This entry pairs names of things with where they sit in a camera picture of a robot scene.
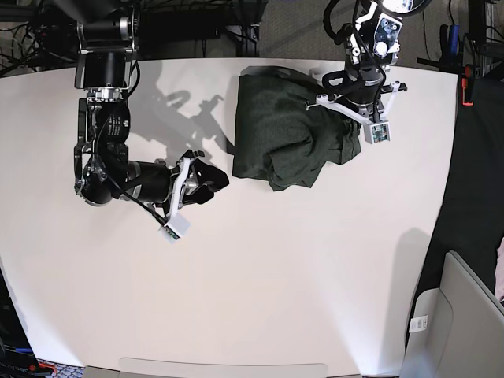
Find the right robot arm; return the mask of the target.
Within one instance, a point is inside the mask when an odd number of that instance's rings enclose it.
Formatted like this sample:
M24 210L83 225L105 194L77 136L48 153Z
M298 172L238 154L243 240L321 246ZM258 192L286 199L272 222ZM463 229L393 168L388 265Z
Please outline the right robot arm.
M228 176L187 150L174 167L129 158L130 97L138 87L141 6L137 1L58 1L76 22L79 100L74 147L74 189L93 206L132 201L155 216L185 205L204 204L229 184Z

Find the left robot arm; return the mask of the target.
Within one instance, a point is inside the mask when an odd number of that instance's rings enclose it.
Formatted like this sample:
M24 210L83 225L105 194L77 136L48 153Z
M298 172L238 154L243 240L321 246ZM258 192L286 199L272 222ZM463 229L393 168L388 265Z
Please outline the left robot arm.
M403 20L421 13L430 2L356 1L351 21L335 31L332 12L338 4L328 3L323 25L334 44L344 46L346 60L342 70L322 76L325 93L317 96L316 104L360 125L383 123L397 93L407 90L405 83L386 83L398 60Z

